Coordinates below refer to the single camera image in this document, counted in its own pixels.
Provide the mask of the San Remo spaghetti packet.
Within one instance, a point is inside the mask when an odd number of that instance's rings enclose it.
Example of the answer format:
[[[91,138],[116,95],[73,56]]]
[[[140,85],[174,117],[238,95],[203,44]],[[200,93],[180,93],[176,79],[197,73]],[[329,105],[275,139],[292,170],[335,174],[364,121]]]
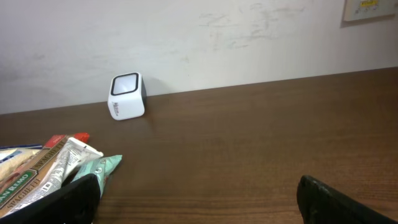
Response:
[[[13,205],[23,200],[35,190],[68,138],[76,138],[84,143],[88,142],[88,133],[72,135],[62,134],[52,136],[42,150],[25,164],[17,168],[9,177],[1,181],[1,216],[3,217]]]

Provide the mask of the white cream tube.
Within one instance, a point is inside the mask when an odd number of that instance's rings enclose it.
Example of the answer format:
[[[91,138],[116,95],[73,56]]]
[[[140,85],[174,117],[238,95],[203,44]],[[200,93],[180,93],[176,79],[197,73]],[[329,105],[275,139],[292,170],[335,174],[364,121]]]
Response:
[[[97,151],[84,142],[76,138],[68,138],[39,186],[23,200],[13,205],[4,216],[14,213],[59,190],[63,181],[73,170],[103,156],[102,152]]]

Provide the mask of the teal wet wipes packet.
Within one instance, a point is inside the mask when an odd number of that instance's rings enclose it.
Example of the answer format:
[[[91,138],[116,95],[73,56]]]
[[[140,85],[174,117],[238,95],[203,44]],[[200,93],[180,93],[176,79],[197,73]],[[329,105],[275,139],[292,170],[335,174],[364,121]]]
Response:
[[[94,174],[98,181],[100,196],[102,196],[108,177],[122,161],[122,158],[122,155],[115,155],[87,162],[80,167],[80,170],[76,173],[72,182],[84,177],[85,175]]]

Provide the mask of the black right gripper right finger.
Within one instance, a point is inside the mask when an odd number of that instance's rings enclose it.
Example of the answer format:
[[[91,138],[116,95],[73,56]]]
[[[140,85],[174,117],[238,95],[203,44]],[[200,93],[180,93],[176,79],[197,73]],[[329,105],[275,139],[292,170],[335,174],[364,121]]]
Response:
[[[397,224],[310,175],[298,183],[297,204],[304,223]]]

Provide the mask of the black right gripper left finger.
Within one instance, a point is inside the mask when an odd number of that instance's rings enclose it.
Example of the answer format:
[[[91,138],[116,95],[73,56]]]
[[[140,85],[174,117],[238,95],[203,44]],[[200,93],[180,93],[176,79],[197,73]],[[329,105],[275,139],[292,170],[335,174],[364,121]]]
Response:
[[[90,224],[100,202],[97,176],[88,174],[1,218],[1,224]]]

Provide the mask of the white chips bag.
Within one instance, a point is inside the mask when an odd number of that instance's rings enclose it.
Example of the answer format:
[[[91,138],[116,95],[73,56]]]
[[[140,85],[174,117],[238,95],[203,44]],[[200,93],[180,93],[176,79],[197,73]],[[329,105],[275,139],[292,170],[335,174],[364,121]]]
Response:
[[[1,146],[1,181],[42,150],[40,144]]]

